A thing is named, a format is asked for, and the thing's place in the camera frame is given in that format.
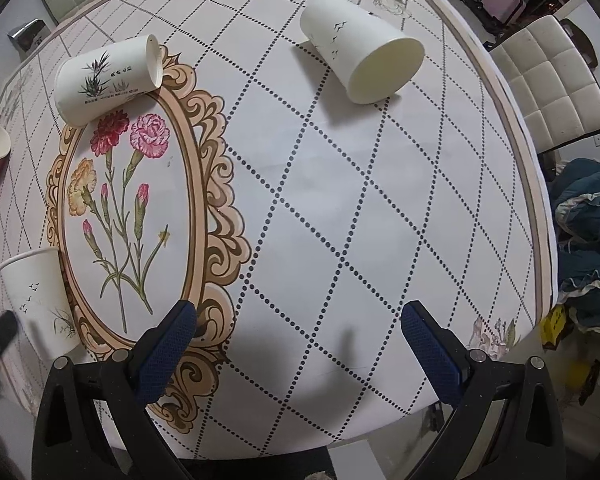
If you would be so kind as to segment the floral patterned table mat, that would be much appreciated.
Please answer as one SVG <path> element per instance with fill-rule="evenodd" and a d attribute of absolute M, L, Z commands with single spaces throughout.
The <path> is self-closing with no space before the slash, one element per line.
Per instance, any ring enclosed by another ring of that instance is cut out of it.
<path fill-rule="evenodd" d="M 97 0 L 0 97 L 0 264 L 58 248 L 94 360 L 176 300 L 197 307 L 149 409 L 183 458 L 317 448 L 426 408 L 434 390 L 400 330 L 409 301 L 497 357 L 553 303 L 535 150 L 460 14 L 348 0 L 425 47 L 398 92 L 355 104 L 300 28 L 312 1 Z M 62 64 L 147 35 L 161 87 L 67 125 Z"/>

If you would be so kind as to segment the white cup with bamboo print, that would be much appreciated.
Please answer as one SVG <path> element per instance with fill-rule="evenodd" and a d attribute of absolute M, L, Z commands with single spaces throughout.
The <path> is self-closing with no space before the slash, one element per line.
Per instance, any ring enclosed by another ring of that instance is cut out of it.
<path fill-rule="evenodd" d="M 54 99 L 71 127 L 161 87 L 162 54 L 155 36 L 139 36 L 69 58 L 58 70 Z"/>

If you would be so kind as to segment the white cup with birds print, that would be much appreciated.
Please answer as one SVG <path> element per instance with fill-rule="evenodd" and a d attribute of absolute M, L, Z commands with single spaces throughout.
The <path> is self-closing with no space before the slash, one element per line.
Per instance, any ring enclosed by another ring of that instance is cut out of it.
<path fill-rule="evenodd" d="M 355 104 L 392 96 L 424 62 L 419 40 L 348 0 L 313 0 L 300 28 Z"/>

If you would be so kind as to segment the silver carton box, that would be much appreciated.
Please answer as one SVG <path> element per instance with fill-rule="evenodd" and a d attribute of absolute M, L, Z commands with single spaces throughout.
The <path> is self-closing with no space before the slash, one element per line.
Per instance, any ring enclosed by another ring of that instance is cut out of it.
<path fill-rule="evenodd" d="M 8 33 L 7 37 L 18 52 L 26 54 L 37 47 L 49 34 L 50 30 L 45 22 L 40 18 L 36 18 L 15 27 Z"/>

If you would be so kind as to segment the blue blanket pile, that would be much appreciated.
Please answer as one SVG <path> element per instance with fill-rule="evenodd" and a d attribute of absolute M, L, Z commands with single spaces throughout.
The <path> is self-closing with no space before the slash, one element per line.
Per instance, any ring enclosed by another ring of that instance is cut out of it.
<path fill-rule="evenodd" d="M 583 333 L 600 333 L 600 162 L 577 158 L 550 184 L 558 238 L 558 304 Z"/>

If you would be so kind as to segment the pink suitcase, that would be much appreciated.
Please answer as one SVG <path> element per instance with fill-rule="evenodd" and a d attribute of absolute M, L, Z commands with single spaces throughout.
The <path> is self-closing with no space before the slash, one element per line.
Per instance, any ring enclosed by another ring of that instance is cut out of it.
<path fill-rule="evenodd" d="M 503 25 L 513 21 L 524 10 L 524 0 L 481 0 L 483 9 Z"/>

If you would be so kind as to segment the white cup with calligraphy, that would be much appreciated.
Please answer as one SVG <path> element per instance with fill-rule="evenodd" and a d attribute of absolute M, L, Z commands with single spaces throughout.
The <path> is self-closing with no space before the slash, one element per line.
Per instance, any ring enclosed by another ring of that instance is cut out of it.
<path fill-rule="evenodd" d="M 53 361 L 80 343 L 57 247 L 23 252 L 0 264 L 10 304 L 42 361 Z"/>

